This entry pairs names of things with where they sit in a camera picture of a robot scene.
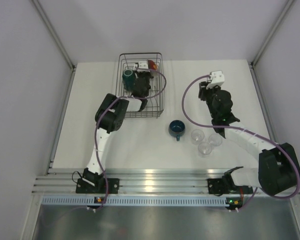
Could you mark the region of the wire dish rack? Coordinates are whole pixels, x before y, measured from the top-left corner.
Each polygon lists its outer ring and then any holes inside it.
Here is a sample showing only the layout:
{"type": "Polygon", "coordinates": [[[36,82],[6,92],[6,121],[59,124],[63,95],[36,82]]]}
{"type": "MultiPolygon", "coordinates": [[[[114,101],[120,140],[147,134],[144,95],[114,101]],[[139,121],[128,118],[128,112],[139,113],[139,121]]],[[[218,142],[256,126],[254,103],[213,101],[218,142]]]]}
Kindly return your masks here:
{"type": "Polygon", "coordinates": [[[158,69],[150,70],[152,79],[150,80],[151,89],[148,97],[142,97],[140,110],[127,111],[125,116],[127,118],[158,118],[164,110],[165,106],[165,79],[162,76],[164,73],[163,56],[159,52],[142,52],[142,53],[122,53],[119,55],[115,94],[117,96],[132,96],[132,91],[124,89],[122,74],[126,69],[133,70],[134,63],[143,60],[152,60],[156,63],[158,69]]]}

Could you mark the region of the dark green mug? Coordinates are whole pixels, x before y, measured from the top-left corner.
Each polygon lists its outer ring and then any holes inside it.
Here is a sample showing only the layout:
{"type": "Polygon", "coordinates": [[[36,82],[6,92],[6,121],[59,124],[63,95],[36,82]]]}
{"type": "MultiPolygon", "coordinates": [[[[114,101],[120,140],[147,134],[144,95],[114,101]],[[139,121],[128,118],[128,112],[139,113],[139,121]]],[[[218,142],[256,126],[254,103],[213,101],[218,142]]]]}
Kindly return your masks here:
{"type": "Polygon", "coordinates": [[[135,83],[135,73],[131,69],[125,69],[122,73],[123,87],[125,90],[131,92],[135,83]]]}

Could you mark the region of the red cup white inside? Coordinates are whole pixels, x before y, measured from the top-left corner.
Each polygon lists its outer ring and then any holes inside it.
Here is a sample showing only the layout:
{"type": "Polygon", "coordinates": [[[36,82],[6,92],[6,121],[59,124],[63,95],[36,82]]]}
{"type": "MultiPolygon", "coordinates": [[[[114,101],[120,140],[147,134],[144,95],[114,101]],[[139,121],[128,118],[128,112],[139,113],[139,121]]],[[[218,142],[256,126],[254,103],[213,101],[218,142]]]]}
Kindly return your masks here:
{"type": "Polygon", "coordinates": [[[155,71],[158,70],[158,66],[153,60],[148,59],[147,65],[148,65],[148,69],[155,70],[155,71]]]}

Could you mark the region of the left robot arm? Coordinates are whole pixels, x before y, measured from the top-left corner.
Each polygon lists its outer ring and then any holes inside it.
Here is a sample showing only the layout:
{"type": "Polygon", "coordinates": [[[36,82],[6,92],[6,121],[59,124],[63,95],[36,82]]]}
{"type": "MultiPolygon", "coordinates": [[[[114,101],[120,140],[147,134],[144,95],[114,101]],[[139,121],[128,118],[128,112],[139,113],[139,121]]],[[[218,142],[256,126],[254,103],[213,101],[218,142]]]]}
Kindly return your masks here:
{"type": "Polygon", "coordinates": [[[126,112],[141,112],[148,103],[150,80],[153,74],[145,69],[130,72],[133,80],[131,95],[117,97],[108,93],[95,114],[95,156],[90,158],[82,175],[82,180],[93,193],[99,193],[105,185],[105,169],[102,160],[107,155],[113,132],[118,131],[122,126],[126,112]]]}

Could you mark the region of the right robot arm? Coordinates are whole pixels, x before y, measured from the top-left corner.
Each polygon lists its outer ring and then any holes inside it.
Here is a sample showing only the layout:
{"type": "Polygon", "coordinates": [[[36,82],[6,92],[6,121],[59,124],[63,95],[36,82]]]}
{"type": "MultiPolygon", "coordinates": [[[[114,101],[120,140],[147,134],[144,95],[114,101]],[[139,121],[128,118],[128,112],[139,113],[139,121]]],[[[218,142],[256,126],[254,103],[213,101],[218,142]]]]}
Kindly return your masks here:
{"type": "Polygon", "coordinates": [[[198,97],[207,104],[214,131],[246,150],[257,162],[256,167],[237,166],[226,171],[226,191],[235,193],[242,186],[250,186],[275,196],[300,183],[300,165],[291,144],[269,142],[246,129],[232,113],[231,94],[219,85],[200,82],[198,97]]]}

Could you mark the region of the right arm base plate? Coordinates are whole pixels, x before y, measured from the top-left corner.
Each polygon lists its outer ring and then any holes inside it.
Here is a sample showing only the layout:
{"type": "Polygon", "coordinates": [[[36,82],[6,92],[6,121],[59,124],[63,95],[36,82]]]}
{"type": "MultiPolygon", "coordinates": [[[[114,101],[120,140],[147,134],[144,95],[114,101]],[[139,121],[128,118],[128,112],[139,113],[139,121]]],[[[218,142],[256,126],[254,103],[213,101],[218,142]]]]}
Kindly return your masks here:
{"type": "Polygon", "coordinates": [[[210,195],[220,197],[229,194],[229,189],[221,178],[208,178],[207,186],[210,195]]]}

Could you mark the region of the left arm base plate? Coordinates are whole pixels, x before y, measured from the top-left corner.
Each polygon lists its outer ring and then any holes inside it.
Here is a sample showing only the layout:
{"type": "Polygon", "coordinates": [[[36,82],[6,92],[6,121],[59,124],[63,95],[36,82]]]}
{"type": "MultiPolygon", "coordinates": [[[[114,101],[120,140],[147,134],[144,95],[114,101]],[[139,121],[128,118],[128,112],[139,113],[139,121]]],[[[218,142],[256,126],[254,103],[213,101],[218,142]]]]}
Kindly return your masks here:
{"type": "MultiPolygon", "coordinates": [[[[108,193],[118,194],[120,179],[119,178],[108,178],[108,193]]],[[[84,178],[79,178],[77,180],[77,185],[75,192],[77,194],[105,194],[107,190],[107,184],[104,177],[101,177],[96,181],[96,184],[90,184],[84,178]]]]}

